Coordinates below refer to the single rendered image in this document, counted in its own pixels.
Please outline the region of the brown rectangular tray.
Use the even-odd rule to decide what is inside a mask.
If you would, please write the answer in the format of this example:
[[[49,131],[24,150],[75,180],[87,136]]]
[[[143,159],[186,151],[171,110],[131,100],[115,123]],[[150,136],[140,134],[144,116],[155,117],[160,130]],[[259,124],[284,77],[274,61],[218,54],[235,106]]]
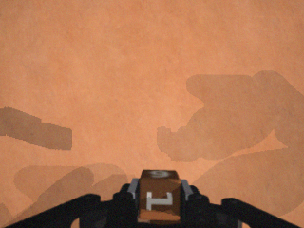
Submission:
[[[150,223],[152,224],[172,224],[172,223],[181,223],[180,220],[174,221],[174,220],[150,220]]]

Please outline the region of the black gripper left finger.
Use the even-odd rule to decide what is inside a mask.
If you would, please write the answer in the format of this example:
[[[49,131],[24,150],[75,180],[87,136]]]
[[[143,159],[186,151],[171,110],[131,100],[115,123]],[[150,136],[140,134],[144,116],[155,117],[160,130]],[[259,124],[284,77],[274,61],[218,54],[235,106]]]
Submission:
[[[71,228],[75,219],[79,219],[79,228],[140,228],[139,180],[133,178],[124,184],[112,200],[101,201],[97,194],[82,195],[4,228]]]

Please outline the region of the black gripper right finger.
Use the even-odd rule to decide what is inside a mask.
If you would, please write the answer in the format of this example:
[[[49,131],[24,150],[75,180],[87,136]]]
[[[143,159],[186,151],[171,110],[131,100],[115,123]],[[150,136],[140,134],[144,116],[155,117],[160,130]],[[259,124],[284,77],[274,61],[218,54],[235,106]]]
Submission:
[[[180,180],[180,222],[187,228],[242,228],[242,222],[250,228],[301,228],[239,199],[209,203],[196,186]]]

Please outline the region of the brown digit cube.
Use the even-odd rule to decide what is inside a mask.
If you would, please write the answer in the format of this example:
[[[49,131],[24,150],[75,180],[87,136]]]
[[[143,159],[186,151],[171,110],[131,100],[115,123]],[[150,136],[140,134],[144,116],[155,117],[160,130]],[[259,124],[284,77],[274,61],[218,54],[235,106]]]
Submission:
[[[180,219],[181,180],[176,170],[144,169],[139,184],[139,219]]]

